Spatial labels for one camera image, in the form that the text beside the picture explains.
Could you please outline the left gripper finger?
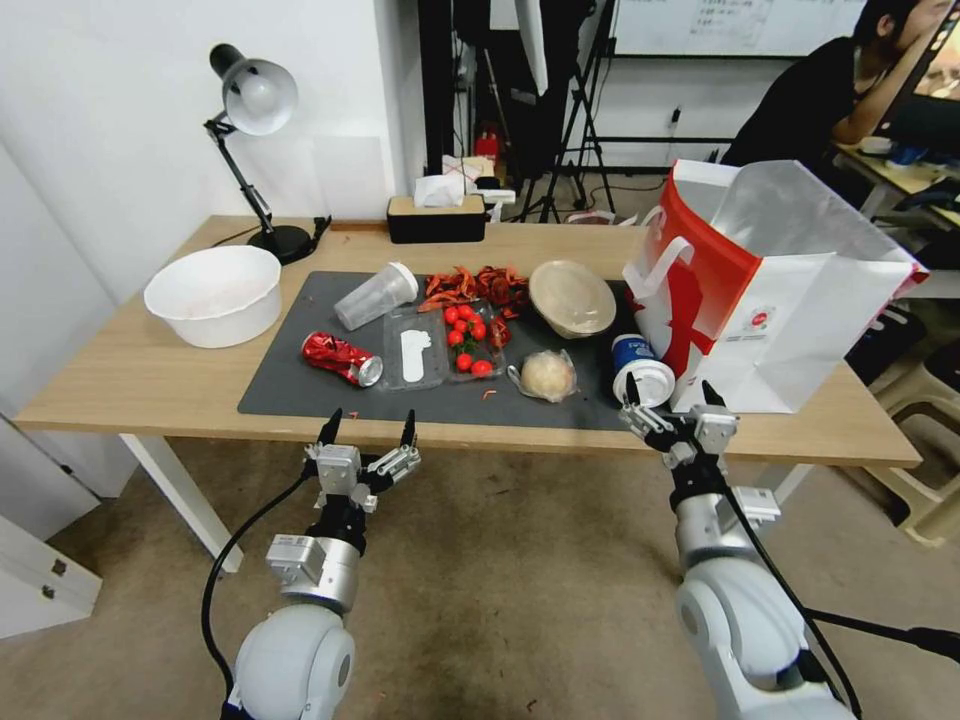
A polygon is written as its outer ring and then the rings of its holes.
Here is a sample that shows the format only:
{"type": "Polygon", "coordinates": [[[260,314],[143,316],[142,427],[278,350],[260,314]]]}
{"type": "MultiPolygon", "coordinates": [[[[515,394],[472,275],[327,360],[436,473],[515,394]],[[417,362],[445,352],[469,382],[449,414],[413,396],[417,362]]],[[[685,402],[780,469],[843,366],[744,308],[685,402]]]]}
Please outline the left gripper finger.
{"type": "Polygon", "coordinates": [[[316,440],[305,447],[305,454],[310,460],[315,461],[322,448],[336,443],[342,416],[343,410],[337,408],[323,424],[316,440]]]}
{"type": "Polygon", "coordinates": [[[411,409],[404,423],[399,446],[366,466],[365,481],[371,492],[386,492],[419,467],[422,458],[416,438],[416,415],[411,409]]]}

